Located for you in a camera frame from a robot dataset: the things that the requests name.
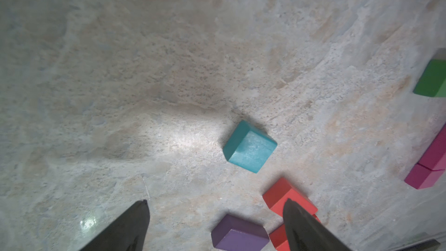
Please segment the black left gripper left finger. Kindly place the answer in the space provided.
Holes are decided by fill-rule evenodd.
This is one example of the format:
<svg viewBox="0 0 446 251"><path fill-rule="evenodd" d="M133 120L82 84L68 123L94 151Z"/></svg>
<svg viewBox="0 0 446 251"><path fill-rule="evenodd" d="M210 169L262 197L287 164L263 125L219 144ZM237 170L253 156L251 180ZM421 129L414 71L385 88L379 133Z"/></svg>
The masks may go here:
<svg viewBox="0 0 446 251"><path fill-rule="evenodd" d="M149 223L148 202L136 201L81 251L141 251Z"/></svg>

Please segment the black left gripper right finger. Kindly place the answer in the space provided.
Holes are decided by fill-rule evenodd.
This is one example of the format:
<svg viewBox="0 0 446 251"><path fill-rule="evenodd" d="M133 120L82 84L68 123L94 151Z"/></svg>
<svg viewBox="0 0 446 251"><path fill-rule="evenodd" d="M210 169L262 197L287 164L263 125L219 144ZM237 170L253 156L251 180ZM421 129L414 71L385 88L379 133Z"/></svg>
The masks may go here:
<svg viewBox="0 0 446 251"><path fill-rule="evenodd" d="M283 222L292 251L351 251L297 202L288 199Z"/></svg>

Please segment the teal cube block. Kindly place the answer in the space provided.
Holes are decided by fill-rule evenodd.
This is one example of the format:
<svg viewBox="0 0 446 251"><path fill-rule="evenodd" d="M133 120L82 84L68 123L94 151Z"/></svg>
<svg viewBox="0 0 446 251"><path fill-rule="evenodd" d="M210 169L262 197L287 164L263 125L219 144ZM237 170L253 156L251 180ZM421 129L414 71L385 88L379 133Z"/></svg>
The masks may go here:
<svg viewBox="0 0 446 251"><path fill-rule="evenodd" d="M258 173L278 143L247 121L241 121L223 147L226 160L252 173Z"/></svg>

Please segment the magenta long block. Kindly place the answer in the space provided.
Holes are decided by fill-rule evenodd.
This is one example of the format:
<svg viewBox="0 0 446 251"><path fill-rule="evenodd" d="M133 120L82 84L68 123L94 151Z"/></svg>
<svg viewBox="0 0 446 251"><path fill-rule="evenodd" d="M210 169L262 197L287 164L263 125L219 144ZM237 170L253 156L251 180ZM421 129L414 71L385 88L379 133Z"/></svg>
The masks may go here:
<svg viewBox="0 0 446 251"><path fill-rule="evenodd" d="M446 125L443 125L418 163L430 170L446 169Z"/></svg>

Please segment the green cube block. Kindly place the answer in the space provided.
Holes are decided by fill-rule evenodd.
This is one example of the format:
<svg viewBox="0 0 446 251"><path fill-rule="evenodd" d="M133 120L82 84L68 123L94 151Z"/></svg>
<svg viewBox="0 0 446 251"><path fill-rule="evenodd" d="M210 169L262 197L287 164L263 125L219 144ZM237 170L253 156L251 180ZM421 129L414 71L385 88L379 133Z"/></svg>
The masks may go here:
<svg viewBox="0 0 446 251"><path fill-rule="evenodd" d="M416 84L414 94L432 98L446 97L446 61L432 59Z"/></svg>

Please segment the magenta small block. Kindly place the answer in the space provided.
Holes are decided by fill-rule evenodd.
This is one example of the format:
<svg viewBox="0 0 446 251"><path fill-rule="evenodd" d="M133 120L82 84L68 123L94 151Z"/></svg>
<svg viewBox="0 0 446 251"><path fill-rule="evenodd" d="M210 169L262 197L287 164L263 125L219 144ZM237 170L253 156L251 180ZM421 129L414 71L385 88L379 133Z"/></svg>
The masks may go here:
<svg viewBox="0 0 446 251"><path fill-rule="evenodd" d="M431 170L417 163L409 172L404 182L415 189L430 188L435 185L445 170Z"/></svg>

